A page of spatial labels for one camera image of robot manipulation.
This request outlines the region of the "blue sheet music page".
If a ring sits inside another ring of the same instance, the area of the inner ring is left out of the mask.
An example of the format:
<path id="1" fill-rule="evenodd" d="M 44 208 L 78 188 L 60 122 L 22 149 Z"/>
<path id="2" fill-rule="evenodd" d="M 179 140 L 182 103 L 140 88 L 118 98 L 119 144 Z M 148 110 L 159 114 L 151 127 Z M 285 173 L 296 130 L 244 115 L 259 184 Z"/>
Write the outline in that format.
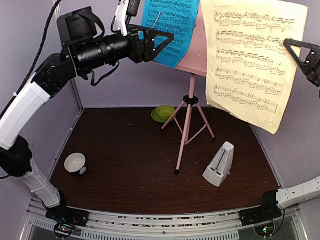
<path id="1" fill-rule="evenodd" d="M 174 35 L 173 41 L 154 59 L 174 69 L 191 45 L 199 0 L 146 0 L 141 25 Z"/>

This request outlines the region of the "pink music stand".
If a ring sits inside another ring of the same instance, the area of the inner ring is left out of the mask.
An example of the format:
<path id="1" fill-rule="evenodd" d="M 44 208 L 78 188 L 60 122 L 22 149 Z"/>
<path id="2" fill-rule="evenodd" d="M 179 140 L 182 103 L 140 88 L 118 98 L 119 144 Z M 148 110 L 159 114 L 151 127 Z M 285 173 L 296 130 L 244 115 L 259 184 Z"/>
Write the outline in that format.
<path id="1" fill-rule="evenodd" d="M 200 106 L 199 98 L 195 96 L 196 77 L 207 76 L 207 44 L 206 44 L 204 18 L 203 18 L 202 8 L 200 4 L 198 4 L 198 10 L 196 14 L 195 24 L 193 27 L 190 47 L 187 53 L 185 54 L 185 56 L 176 66 L 176 69 L 189 73 L 190 75 L 189 92 L 187 95 L 183 97 L 183 100 L 180 103 L 180 105 L 176 108 L 173 115 L 170 116 L 169 119 L 161 126 L 160 130 L 163 131 L 167 127 L 167 125 L 171 122 L 171 120 L 174 120 L 178 129 L 182 134 L 182 137 L 180 140 L 179 154 L 178 154 L 175 172 L 174 172 L 175 175 L 179 175 L 180 166 L 183 159 L 183 152 L 186 145 L 192 142 L 205 129 L 208 129 L 212 140 L 216 139 L 214 132 L 204 114 L 204 111 Z M 176 116 L 177 116 L 177 113 L 181 110 L 181 108 L 184 105 L 186 105 L 186 116 L 185 116 L 184 126 L 181 127 Z M 198 109 L 204 121 L 204 125 L 192 137 L 189 137 L 193 107 L 196 107 Z"/>

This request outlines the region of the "yellow sheet music page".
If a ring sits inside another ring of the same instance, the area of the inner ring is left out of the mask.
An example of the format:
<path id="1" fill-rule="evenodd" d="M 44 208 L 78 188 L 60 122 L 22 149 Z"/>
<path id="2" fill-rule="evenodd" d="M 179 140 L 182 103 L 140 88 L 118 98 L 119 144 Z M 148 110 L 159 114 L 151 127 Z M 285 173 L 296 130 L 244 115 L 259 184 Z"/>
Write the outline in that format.
<path id="1" fill-rule="evenodd" d="M 308 7 L 283 0 L 203 0 L 208 105 L 275 134 L 297 63 L 285 39 L 301 41 Z"/>

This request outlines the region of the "white metronome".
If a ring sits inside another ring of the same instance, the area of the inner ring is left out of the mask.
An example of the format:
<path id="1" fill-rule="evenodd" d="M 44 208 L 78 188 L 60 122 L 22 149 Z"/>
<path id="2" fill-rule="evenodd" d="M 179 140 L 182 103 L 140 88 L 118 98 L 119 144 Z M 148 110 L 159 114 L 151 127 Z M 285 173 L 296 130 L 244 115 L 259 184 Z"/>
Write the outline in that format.
<path id="1" fill-rule="evenodd" d="M 215 187 L 220 187 L 230 175 L 234 159 L 234 150 L 234 145 L 228 141 L 220 147 L 202 174 L 202 177 L 208 183 Z"/>

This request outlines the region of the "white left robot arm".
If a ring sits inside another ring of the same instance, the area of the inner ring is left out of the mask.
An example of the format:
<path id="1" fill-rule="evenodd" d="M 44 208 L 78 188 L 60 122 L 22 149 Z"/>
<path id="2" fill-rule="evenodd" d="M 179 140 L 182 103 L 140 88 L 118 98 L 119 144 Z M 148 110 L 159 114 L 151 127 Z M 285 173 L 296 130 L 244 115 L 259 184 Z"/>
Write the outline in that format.
<path id="1" fill-rule="evenodd" d="M 131 24 L 138 13 L 138 0 L 117 5 L 113 24 L 116 30 L 105 34 L 102 21 L 91 7 L 64 14 L 57 19 L 62 50 L 41 65 L 33 64 L 17 92 L 0 115 L 0 166 L 10 177 L 22 178 L 41 199 L 48 211 L 61 222 L 72 218 L 65 197 L 38 169 L 26 139 L 21 136 L 31 118 L 66 84 L 81 77 L 95 87 L 94 71 L 104 65 L 116 70 L 120 60 L 134 63 L 153 61 L 173 40 L 170 32 Z"/>

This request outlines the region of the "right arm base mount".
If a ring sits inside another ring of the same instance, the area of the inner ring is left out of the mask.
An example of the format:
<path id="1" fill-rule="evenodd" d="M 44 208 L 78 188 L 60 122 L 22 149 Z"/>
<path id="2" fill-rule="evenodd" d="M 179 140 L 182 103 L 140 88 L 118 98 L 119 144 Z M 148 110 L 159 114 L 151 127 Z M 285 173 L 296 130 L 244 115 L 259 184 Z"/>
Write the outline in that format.
<path id="1" fill-rule="evenodd" d="M 254 207 L 238 212 L 241 225 L 253 226 L 254 232 L 261 238 L 273 237 L 282 227 L 285 214 L 277 207 Z"/>

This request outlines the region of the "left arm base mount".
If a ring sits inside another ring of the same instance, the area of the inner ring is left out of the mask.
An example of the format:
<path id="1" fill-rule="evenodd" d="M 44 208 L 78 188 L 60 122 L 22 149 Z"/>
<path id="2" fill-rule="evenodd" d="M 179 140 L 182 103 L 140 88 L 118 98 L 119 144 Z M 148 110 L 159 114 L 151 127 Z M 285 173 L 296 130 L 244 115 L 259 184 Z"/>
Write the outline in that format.
<path id="1" fill-rule="evenodd" d="M 46 218 L 56 222 L 53 233 L 59 239 L 70 237 L 76 227 L 86 227 L 90 213 L 86 210 L 79 210 L 67 207 L 65 210 L 58 211 L 53 208 L 46 210 Z"/>

